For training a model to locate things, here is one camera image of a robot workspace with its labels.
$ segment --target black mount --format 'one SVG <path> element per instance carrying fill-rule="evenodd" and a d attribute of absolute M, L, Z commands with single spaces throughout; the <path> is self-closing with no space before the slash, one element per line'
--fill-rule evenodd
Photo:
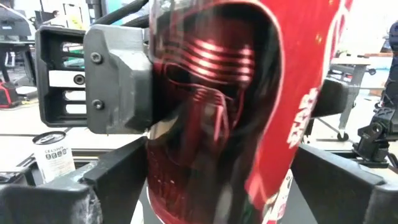
<path fill-rule="evenodd" d="M 389 77 L 382 93 L 382 106 L 376 110 L 370 125 L 359 128 L 359 143 L 355 143 L 353 152 L 373 167 L 388 167 L 389 158 L 396 167 L 396 157 L 388 151 L 389 142 L 398 140 L 398 22 L 392 25 L 389 42 L 393 53 Z"/>
<path fill-rule="evenodd" d="M 31 181 L 35 163 L 17 178 L 25 183 L 0 179 L 0 223 L 130 223 L 147 174 L 145 141 L 137 139 L 84 166 L 75 160 L 79 169 L 47 184 Z"/>

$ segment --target table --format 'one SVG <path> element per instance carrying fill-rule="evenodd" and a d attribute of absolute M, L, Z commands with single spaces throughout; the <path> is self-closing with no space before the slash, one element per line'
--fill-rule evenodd
<path fill-rule="evenodd" d="M 342 114 L 340 115 L 340 123 L 338 128 L 334 128 L 330 124 L 326 123 L 321 118 L 318 118 L 320 122 L 328 126 L 330 129 L 338 133 L 337 138 L 339 141 L 349 140 L 348 134 L 345 132 L 345 128 L 348 122 L 349 115 L 355 103 L 356 97 L 359 95 L 361 89 L 362 79 L 366 72 L 366 67 L 371 64 L 370 58 L 361 57 L 340 57 L 333 58 L 331 61 L 330 69 L 339 70 L 342 72 L 350 73 L 353 75 L 349 84 L 349 94 L 346 102 L 346 106 Z"/>
<path fill-rule="evenodd" d="M 10 82 L 7 68 L 4 64 L 6 60 L 5 57 L 6 53 L 22 52 L 26 75 L 32 83 L 36 84 L 34 61 L 32 58 L 32 52 L 30 51 L 30 47 L 34 44 L 35 44 L 34 40 L 29 40 L 29 41 L 0 40 L 0 70 L 2 72 L 5 82 Z"/>

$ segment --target screw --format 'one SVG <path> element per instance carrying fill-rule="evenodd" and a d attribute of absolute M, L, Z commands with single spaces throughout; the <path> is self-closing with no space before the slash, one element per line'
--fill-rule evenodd
<path fill-rule="evenodd" d="M 94 63 L 99 64 L 99 63 L 102 62 L 102 56 L 101 56 L 99 53 L 97 53 L 97 52 L 91 53 L 90 57 L 91 57 L 91 60 L 92 60 Z"/>
<path fill-rule="evenodd" d="M 94 106 L 94 108 L 96 110 L 102 110 L 104 109 L 104 102 L 102 102 L 101 100 L 93 100 L 93 102 L 91 102 L 91 104 Z"/>
<path fill-rule="evenodd" d="M 78 74 L 75 77 L 73 77 L 73 81 L 77 85 L 83 85 L 85 83 L 85 77 L 83 75 L 81 75 L 81 74 Z"/>

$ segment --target white wall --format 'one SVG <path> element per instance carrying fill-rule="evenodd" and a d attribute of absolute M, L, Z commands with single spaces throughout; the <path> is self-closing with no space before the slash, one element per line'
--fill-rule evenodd
<path fill-rule="evenodd" d="M 378 53 L 395 21 L 398 0 L 354 0 L 339 49 L 352 54 Z"/>
<path fill-rule="evenodd" d="M 43 9 L 45 12 L 53 12 L 54 10 L 58 10 L 62 14 L 63 14 L 63 3 L 80 6 L 84 26 L 88 27 L 90 25 L 88 6 L 85 0 L 42 0 L 42 2 L 43 2 Z M 15 0 L 14 9 L 24 10 L 28 18 L 34 17 L 35 16 L 34 11 L 41 10 L 40 0 Z"/>

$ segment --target metal bar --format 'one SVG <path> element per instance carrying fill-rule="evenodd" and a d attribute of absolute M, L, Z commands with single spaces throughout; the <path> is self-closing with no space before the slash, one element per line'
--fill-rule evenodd
<path fill-rule="evenodd" d="M 385 87 L 360 87 L 360 90 L 385 90 Z"/>
<path fill-rule="evenodd" d="M 36 86 L 36 73 L 35 73 L 34 61 L 29 46 L 27 46 L 26 50 L 22 52 L 22 57 L 24 59 L 25 72 L 27 78 L 29 79 L 29 83 L 32 83 L 34 84 L 34 86 Z"/>
<path fill-rule="evenodd" d="M 42 10 L 42 12 L 44 12 L 43 0 L 39 0 L 39 2 L 40 2 L 40 8 L 41 8 L 41 10 Z"/>
<path fill-rule="evenodd" d="M 17 166 L 18 167 L 27 167 L 30 166 L 33 162 L 35 161 L 35 158 L 33 157 L 33 153 L 26 157 L 22 162 L 20 162 Z"/>
<path fill-rule="evenodd" d="M 70 130 L 72 130 L 72 127 L 69 127 L 69 128 L 67 128 L 67 129 L 63 130 L 63 132 L 64 132 L 64 133 L 67 133 L 67 132 L 69 132 Z"/>
<path fill-rule="evenodd" d="M 38 134 L 1 134 L 0 137 L 36 137 Z"/>
<path fill-rule="evenodd" d="M 102 17 L 102 7 L 99 4 L 94 4 L 93 5 L 93 10 L 94 10 L 94 18 L 97 20 Z"/>
<path fill-rule="evenodd" d="M 26 169 L 26 167 L 0 167 L 0 173 L 21 173 Z"/>
<path fill-rule="evenodd" d="M 328 124 L 326 121 L 322 120 L 321 118 L 317 118 L 317 120 L 319 120 L 321 123 L 323 123 L 326 127 L 332 129 L 334 132 L 336 132 L 336 133 L 340 132 L 335 127 L 333 127 L 332 125 Z"/>
<path fill-rule="evenodd" d="M 339 142 L 338 139 L 316 139 L 317 142 Z"/>
<path fill-rule="evenodd" d="M 95 161 L 97 160 L 97 156 L 73 156 L 73 161 L 80 162 L 80 161 Z"/>
<path fill-rule="evenodd" d="M 7 51 L 3 49 L 0 49 L 0 70 L 2 73 L 3 81 L 4 82 L 10 82 L 10 76 L 8 75 L 7 67 L 6 67 L 6 54 Z"/>
<path fill-rule="evenodd" d="M 350 85 L 358 86 L 358 87 L 361 86 L 365 71 L 366 71 L 366 65 L 355 65 L 353 78 L 351 79 Z M 351 110 L 353 108 L 355 99 L 359 95 L 359 88 L 350 88 L 350 90 L 352 92 L 348 95 L 346 108 L 340 116 L 340 124 L 338 126 L 339 130 L 345 129 L 347 122 L 348 122 L 349 115 L 351 114 Z"/>

